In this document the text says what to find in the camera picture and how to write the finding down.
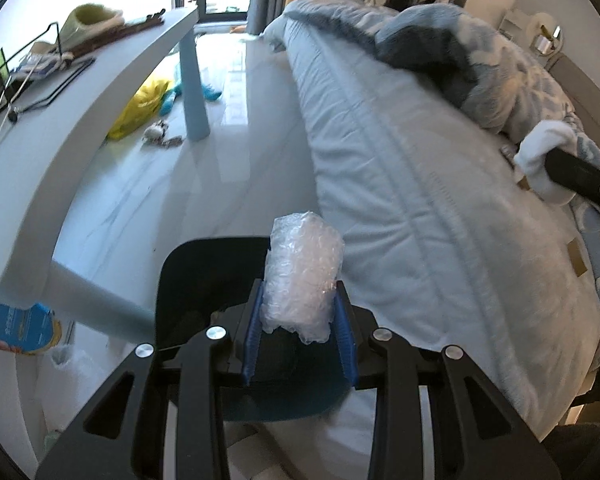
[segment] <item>bubble wrap package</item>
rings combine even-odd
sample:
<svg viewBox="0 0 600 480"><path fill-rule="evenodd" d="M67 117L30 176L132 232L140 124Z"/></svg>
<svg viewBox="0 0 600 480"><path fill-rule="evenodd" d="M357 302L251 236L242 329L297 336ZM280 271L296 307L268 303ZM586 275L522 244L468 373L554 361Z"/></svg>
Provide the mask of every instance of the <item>bubble wrap package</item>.
<svg viewBox="0 0 600 480"><path fill-rule="evenodd" d="M273 222L260 309L262 329L281 326L303 343L324 343L333 320L335 280L344 242L317 214L294 213Z"/></svg>

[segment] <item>light blue mattress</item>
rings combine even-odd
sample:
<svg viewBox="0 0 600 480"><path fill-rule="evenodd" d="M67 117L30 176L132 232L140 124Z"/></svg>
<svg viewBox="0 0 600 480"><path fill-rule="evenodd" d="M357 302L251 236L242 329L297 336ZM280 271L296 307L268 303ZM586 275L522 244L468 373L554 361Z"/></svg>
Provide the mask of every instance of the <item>light blue mattress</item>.
<svg viewBox="0 0 600 480"><path fill-rule="evenodd" d="M415 346L463 347L544 438L600 339L593 276L577 277L567 253L576 238L590 269L571 214L519 189L503 141L426 79L292 20L278 30L352 302ZM302 453L314 458L299 459L310 468L366 478L374 409L373 393L353 392L272 431L292 456L299 434L312 442Z"/></svg>

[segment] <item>white floor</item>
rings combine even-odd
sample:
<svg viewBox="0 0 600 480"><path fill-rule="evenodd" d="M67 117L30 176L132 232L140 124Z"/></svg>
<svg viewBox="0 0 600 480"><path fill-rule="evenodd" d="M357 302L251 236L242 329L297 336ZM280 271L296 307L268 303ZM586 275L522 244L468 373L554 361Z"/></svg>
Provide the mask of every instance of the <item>white floor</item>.
<svg viewBox="0 0 600 480"><path fill-rule="evenodd" d="M210 137L164 150L143 146L141 128L103 144L54 255L147 308L154 308L163 261L181 243L268 235L277 216L319 212L286 55L271 54L262 40L249 36L215 34L199 38L198 57L203 82L223 90L218 102L207 105ZM173 73L177 58L168 57L157 73ZM169 136L186 136L182 103L176 102L167 120ZM107 372L134 347L80 324L72 340ZM40 427L37 421L28 426ZM42 436L31 433L33 440Z"/></svg>

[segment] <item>blue patterned blanket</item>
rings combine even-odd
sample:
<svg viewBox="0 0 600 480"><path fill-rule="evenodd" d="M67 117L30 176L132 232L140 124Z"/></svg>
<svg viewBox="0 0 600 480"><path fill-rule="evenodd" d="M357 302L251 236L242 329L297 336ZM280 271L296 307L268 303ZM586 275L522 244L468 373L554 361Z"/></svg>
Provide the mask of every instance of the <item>blue patterned blanket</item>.
<svg viewBox="0 0 600 480"><path fill-rule="evenodd" d="M578 157L600 169L600 149L560 85L519 46L460 7L431 4L397 14L359 0L295 0L284 14L356 42L395 68L427 73L451 104L513 142L542 120L564 121L576 135ZM577 195L569 206L600 298L600 208Z"/></svg>

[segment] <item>yellow plastic bag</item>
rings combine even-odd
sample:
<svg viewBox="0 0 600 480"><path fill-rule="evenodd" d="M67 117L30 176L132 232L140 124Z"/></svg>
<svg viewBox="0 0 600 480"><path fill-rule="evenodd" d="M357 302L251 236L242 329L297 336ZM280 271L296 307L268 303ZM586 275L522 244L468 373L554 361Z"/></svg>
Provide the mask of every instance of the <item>yellow plastic bag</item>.
<svg viewBox="0 0 600 480"><path fill-rule="evenodd" d="M151 119L160 108L162 96L171 83L168 78L149 76L113 123L107 139L120 140Z"/></svg>

